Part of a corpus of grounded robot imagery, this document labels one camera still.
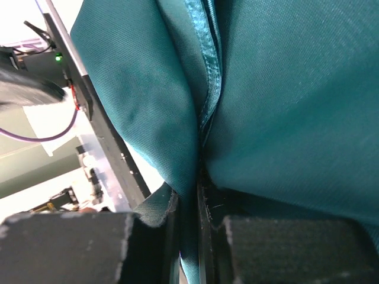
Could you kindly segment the teal satin napkin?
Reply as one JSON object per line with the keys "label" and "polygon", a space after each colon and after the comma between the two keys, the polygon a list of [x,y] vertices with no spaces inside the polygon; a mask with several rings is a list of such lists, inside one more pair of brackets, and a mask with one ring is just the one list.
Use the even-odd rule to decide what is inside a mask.
{"label": "teal satin napkin", "polygon": [[189,283],[201,165],[252,214],[348,217],[378,243],[377,1],[84,1],[71,38],[181,199]]}

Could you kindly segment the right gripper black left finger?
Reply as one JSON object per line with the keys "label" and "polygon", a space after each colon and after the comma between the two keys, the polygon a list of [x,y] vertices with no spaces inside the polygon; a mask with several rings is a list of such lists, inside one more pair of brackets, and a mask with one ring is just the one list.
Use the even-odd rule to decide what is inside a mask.
{"label": "right gripper black left finger", "polygon": [[2,283],[178,283],[178,196],[135,212],[15,214],[1,224]]}

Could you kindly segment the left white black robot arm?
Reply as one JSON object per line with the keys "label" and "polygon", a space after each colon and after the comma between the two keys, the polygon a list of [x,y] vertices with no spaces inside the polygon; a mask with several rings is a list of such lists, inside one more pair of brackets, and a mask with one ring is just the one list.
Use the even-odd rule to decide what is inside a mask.
{"label": "left white black robot arm", "polygon": [[63,90],[72,90],[74,104],[92,119],[97,95],[74,54],[64,26],[49,14],[44,16],[47,31],[25,22],[42,37],[47,47],[23,51],[19,47],[1,47],[1,109],[62,102]]}

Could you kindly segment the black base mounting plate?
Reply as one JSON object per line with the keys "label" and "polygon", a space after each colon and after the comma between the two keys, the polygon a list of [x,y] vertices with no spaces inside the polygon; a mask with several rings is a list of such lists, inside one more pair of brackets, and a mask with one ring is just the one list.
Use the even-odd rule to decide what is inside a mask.
{"label": "black base mounting plate", "polygon": [[146,199],[149,189],[126,144],[105,113],[62,20],[52,12],[45,12],[43,17],[66,61],[66,71],[80,106],[75,122],[79,141],[85,153],[95,160],[95,171],[114,209],[133,209]]}

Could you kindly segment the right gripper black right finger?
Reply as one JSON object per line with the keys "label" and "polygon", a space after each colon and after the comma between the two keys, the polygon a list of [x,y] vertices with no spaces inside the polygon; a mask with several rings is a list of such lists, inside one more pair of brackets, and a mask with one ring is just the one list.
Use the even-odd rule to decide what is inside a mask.
{"label": "right gripper black right finger", "polygon": [[356,222],[253,200],[254,213],[198,179],[201,283],[377,283],[378,253]]}

